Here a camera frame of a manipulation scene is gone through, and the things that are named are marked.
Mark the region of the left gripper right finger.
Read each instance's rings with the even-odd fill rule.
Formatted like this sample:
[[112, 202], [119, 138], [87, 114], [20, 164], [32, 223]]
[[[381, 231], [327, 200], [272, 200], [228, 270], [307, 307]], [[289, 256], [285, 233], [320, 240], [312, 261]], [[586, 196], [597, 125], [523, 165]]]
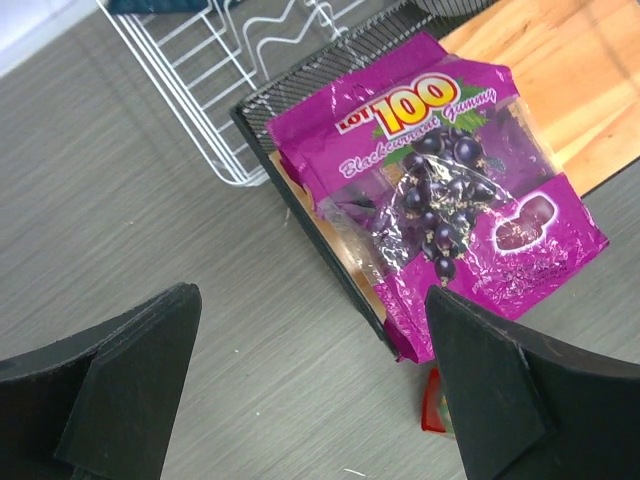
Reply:
[[436, 285], [425, 310], [467, 478], [638, 478], [638, 364]]

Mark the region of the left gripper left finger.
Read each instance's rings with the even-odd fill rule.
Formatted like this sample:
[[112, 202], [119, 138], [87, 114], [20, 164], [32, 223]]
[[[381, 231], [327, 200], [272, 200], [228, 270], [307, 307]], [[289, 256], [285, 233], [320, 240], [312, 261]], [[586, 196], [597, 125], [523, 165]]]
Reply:
[[202, 311], [178, 283], [1, 362], [4, 479], [158, 479]]

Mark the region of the red fruit candy bag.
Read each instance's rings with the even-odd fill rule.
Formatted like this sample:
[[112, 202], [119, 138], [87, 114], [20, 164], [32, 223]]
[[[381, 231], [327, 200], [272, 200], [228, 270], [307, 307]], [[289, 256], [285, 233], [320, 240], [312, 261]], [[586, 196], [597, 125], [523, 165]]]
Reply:
[[429, 371], [422, 399], [421, 429], [423, 432], [454, 438], [454, 428], [444, 395], [440, 371], [433, 365]]

